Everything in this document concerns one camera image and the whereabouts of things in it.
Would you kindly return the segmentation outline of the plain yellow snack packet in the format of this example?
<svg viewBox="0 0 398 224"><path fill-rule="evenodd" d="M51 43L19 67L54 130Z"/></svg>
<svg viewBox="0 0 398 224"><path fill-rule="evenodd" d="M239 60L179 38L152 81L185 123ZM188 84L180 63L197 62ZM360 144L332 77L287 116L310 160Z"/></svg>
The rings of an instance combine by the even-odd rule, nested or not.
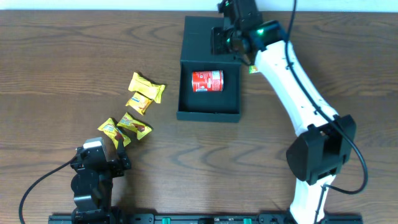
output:
<svg viewBox="0 0 398 224"><path fill-rule="evenodd" d="M128 90L138 91L139 93L143 94L149 99L154 100L156 103L160 104L165 87L166 87L165 85L152 83L149 80L142 77L137 72L134 72L130 84L128 86Z"/></svg>

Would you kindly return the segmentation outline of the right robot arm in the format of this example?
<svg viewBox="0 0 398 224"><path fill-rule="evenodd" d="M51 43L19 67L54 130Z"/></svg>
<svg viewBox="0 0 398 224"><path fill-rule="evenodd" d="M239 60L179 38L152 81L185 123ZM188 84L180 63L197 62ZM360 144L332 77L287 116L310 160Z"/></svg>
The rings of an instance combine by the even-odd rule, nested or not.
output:
<svg viewBox="0 0 398 224"><path fill-rule="evenodd" d="M286 152L296 184L285 223L362 223L359 215L324 211L330 185L351 154L341 132L353 138L352 117L340 117L323 99L297 60L289 32L278 21L264 22L254 1L223 0L218 11L224 25L213 30L213 54L247 55L273 87L297 136Z"/></svg>

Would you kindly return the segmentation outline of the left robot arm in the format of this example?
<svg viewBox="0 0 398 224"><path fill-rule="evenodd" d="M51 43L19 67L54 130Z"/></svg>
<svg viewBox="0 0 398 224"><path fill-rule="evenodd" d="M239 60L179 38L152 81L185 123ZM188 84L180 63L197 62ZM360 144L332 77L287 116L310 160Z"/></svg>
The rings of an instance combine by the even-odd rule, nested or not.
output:
<svg viewBox="0 0 398 224"><path fill-rule="evenodd" d="M76 209L71 214L72 223L128 223L128 218L118 207L111 205L113 179L122 177L131 168L123 140L118 140L114 159L106 158L103 138L87 140L76 149L71 168Z"/></svg>

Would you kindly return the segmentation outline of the red soda can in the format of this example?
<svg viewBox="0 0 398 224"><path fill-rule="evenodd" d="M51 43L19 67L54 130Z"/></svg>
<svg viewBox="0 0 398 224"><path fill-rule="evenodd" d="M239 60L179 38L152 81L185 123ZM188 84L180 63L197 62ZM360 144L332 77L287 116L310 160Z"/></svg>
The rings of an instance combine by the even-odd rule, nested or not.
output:
<svg viewBox="0 0 398 224"><path fill-rule="evenodd" d="M224 79L222 70L199 71L192 73L194 92L223 91Z"/></svg>

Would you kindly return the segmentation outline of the yellow almond biscuit packet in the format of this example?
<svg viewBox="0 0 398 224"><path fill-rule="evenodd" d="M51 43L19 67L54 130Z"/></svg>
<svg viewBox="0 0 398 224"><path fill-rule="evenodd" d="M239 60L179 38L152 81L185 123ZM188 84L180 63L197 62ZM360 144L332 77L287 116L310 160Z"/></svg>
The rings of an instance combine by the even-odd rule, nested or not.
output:
<svg viewBox="0 0 398 224"><path fill-rule="evenodd" d="M126 106L130 106L131 108L135 109L139 114L144 115L146 109L151 103L152 99L136 91L133 96L127 101Z"/></svg>

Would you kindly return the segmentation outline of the yellow chocolate cake packet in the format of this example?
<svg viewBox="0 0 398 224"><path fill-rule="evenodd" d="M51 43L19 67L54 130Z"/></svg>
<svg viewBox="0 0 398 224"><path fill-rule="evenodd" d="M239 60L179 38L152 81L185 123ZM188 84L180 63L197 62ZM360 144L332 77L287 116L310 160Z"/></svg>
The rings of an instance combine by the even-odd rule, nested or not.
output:
<svg viewBox="0 0 398 224"><path fill-rule="evenodd" d="M103 124L98 127L98 131L102 131L114 143L115 148L118 148L119 138L123 139L123 146L131 143L131 139L125 135L115 124L113 118L108 118Z"/></svg>
<svg viewBox="0 0 398 224"><path fill-rule="evenodd" d="M136 137L138 140L141 140L152 131L152 128L149 125L135 119L128 112L126 112L124 116L120 119L120 121L117 123L117 126L136 133Z"/></svg>

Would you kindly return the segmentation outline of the green yellow snack packet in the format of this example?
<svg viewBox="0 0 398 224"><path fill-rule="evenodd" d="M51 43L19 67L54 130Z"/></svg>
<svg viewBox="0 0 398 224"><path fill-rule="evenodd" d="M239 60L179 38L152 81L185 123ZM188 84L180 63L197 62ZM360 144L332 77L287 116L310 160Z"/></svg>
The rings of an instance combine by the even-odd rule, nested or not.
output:
<svg viewBox="0 0 398 224"><path fill-rule="evenodd" d="M249 66L249 73L250 73L250 74L252 74L252 73L258 73L258 72L259 72L259 70L257 69L257 67L256 67L255 65Z"/></svg>

